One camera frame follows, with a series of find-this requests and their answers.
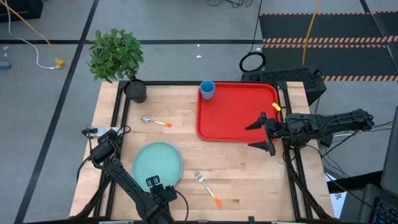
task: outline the black pot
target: black pot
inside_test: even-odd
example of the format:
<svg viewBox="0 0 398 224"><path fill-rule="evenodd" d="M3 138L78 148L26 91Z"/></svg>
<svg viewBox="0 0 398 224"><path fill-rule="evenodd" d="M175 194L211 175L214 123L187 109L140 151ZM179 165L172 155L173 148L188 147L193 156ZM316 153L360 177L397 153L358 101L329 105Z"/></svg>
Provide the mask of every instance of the black pot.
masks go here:
<svg viewBox="0 0 398 224"><path fill-rule="evenodd" d="M147 99L147 86L141 80L132 80L124 87L126 96L136 103L142 103Z"/></svg>

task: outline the keyboard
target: keyboard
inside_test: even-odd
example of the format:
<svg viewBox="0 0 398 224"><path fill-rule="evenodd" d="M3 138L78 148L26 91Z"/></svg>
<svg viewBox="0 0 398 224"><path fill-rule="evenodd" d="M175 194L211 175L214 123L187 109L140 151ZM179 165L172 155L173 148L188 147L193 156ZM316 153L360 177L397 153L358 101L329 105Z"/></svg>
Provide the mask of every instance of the keyboard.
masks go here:
<svg viewBox="0 0 398 224"><path fill-rule="evenodd" d="M391 207L382 200L377 200L377 212L374 213L373 224L398 224L397 208Z"/></svg>

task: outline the wooden table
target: wooden table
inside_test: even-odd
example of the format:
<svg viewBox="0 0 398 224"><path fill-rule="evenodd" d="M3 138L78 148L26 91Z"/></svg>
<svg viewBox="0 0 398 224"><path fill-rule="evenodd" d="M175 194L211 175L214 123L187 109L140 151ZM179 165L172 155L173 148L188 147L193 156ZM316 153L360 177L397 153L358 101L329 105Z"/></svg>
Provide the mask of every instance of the wooden table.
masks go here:
<svg viewBox="0 0 398 224"><path fill-rule="evenodd" d="M117 83L102 84L93 126L109 126L117 86ZM302 83L289 82L288 93L293 113L310 112ZM183 174L175 188L188 200L188 220L247 221L248 216L254 216L256 221L294 220L281 141L275 143L277 154L271 157L268 152L248 147L245 143L202 140L196 133L197 94L198 86L195 85L151 85L147 86L146 102L130 103L127 125L132 131L124 137L121 154L124 168L131 174L132 161L141 147L153 141L167 141L179 149L183 157ZM282 91L280 98L281 105L284 106ZM170 122L173 127L143 123L140 120L143 115ZM309 145L318 147L315 140L310 141ZM333 216L319 153L306 147L301 150L301 154L309 191L325 211ZM216 207L207 190L195 179L195 171L202 173L210 189L223 202L222 209ZM70 215L77 214L90 200L98 188L100 173L91 163L82 168ZM104 214L107 195L103 198L101 214ZM305 217L299 190L298 199L301 216ZM185 203L180 197L170 203L170 210L175 220L185 218ZM111 218L140 220L135 203L118 185Z"/></svg>

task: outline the green leaves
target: green leaves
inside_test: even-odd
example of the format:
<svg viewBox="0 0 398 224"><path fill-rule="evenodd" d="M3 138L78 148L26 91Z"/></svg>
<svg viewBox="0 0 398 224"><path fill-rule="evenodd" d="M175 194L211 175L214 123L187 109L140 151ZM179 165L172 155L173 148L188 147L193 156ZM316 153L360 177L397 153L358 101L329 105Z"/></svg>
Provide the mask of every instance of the green leaves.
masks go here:
<svg viewBox="0 0 398 224"><path fill-rule="evenodd" d="M97 30L96 40L90 47L91 60L88 62L90 72L94 73L94 80L112 80L135 77L139 64L144 62L143 53L140 50L140 42L126 33L124 29L118 31L111 29L110 33Z"/></svg>

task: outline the yellow cable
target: yellow cable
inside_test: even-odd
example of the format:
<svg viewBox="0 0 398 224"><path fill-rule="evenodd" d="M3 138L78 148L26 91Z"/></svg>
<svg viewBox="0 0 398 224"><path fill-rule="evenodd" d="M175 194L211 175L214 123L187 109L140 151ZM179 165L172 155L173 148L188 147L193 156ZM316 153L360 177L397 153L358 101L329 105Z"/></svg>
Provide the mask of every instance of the yellow cable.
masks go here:
<svg viewBox="0 0 398 224"><path fill-rule="evenodd" d="M39 35L43 40L46 41L46 43L49 44L49 46L51 48L54 49L54 51L56 51L56 53L58 53L59 55L61 55L63 57L63 60L59 60L58 58L55 59L55 63L57 64L58 67L62 68L63 64L65 63L65 61L67 60L67 57L61 52L59 51L55 46L53 46L41 33L39 33L37 30L35 30L28 22L26 22L26 20L24 18L22 18L22 16L20 16L18 14L18 12L14 11L13 9L11 9L5 2L3 2L2 0L0 0L0 3L3 4L4 6L6 6L12 13L14 13L15 15L17 15L17 17L19 17L22 21L24 21L26 23L27 26L29 26L37 35Z"/></svg>
<svg viewBox="0 0 398 224"><path fill-rule="evenodd" d="M308 38L310 37L310 33L311 33L311 29L312 29L312 24L313 24L313 21L315 20L315 16L316 16L316 14L317 14L317 12L318 12L319 5L320 5L320 4L321 4L321 0L318 0L317 6L316 6L316 8L315 8L315 12L314 12L313 15L312 15L310 27L308 28L307 37L306 37L305 40L304 40L305 42L304 42L304 51L303 51L303 63L302 63L302 66L304 66L304 63L305 63L305 51L307 50L307 42L308 42Z"/></svg>

